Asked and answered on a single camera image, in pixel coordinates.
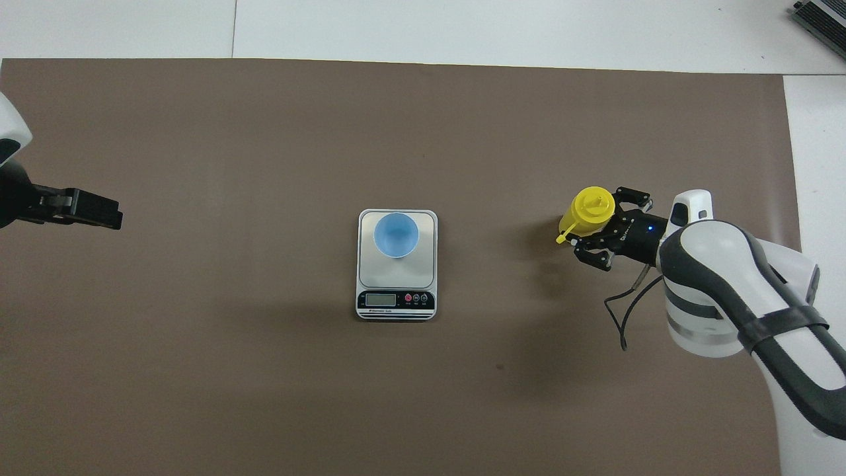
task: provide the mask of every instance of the black strap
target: black strap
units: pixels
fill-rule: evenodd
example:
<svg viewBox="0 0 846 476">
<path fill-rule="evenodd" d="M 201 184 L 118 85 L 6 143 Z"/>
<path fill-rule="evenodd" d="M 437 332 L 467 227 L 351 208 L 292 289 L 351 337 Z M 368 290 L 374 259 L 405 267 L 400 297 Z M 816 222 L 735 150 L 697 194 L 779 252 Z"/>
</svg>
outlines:
<svg viewBox="0 0 846 476">
<path fill-rule="evenodd" d="M 811 325 L 821 325 L 828 329 L 828 323 L 811 306 L 786 307 L 780 311 L 765 314 L 738 329 L 738 340 L 749 353 L 762 340 L 791 330 L 802 329 Z"/>
</svg>

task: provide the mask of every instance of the metal device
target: metal device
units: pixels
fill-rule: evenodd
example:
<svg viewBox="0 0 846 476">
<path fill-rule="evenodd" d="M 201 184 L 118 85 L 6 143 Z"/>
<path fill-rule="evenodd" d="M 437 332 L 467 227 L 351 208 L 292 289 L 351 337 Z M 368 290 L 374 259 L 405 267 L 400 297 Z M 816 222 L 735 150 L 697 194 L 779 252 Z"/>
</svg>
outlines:
<svg viewBox="0 0 846 476">
<path fill-rule="evenodd" d="M 118 203 L 78 188 L 36 185 L 14 156 L 32 133 L 12 103 L 0 94 L 0 228 L 17 220 L 36 224 L 89 224 L 120 230 Z"/>
<path fill-rule="evenodd" d="M 846 2 L 844 0 L 809 0 L 794 3 L 790 14 L 817 40 L 846 59 Z"/>
<path fill-rule="evenodd" d="M 703 357 L 746 350 L 764 373 L 783 474 L 841 474 L 846 351 L 813 308 L 816 263 L 716 220 L 708 191 L 677 195 L 669 219 L 645 212 L 648 193 L 619 188 L 613 197 L 614 215 L 604 226 L 587 235 L 559 228 L 559 241 L 604 271 L 617 254 L 657 268 L 676 344 Z M 623 211 L 626 202 L 636 208 Z"/>
<path fill-rule="evenodd" d="M 376 245 L 381 219 L 401 213 L 414 220 L 413 251 L 390 257 Z M 437 311 L 437 215 L 431 210 L 367 209 L 359 216 L 355 311 L 364 319 L 422 321 Z"/>
</svg>

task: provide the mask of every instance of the yellow bottle cap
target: yellow bottle cap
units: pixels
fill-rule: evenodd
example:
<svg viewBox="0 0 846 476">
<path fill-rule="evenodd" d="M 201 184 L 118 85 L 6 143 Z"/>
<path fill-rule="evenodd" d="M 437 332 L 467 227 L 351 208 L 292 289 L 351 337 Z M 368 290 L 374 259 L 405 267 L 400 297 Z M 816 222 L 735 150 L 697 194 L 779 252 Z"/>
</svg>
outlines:
<svg viewBox="0 0 846 476">
<path fill-rule="evenodd" d="M 579 192 L 570 203 L 570 208 L 558 223 L 558 244 L 565 242 L 565 237 L 573 233 L 587 236 L 601 230 L 614 215 L 614 197 L 602 187 L 587 187 Z"/>
<path fill-rule="evenodd" d="M 614 215 L 614 197 L 602 187 L 587 187 L 573 200 L 576 221 L 605 224 Z"/>
</svg>

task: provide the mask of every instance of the blue cup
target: blue cup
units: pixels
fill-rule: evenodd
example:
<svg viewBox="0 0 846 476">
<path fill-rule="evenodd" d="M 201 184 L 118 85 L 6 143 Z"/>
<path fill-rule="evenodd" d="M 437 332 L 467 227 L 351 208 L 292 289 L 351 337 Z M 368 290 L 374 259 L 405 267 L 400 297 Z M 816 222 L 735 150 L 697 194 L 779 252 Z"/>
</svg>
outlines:
<svg viewBox="0 0 846 476">
<path fill-rule="evenodd" d="M 388 257 L 408 256 L 415 250 L 419 240 L 417 224 L 405 213 L 385 215 L 373 231 L 376 248 Z"/>
</svg>

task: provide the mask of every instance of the kitchen scale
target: kitchen scale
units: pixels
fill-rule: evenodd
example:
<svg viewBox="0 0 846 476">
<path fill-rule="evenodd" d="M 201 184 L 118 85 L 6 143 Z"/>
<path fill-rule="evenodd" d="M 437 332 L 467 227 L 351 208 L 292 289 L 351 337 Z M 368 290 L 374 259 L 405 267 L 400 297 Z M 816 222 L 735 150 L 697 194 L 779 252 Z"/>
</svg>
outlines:
<svg viewBox="0 0 846 476">
<path fill-rule="evenodd" d="M 434 212 L 388 209 L 361 212 L 358 252 L 355 311 L 359 316 L 423 321 L 435 315 L 437 215 Z"/>
</svg>

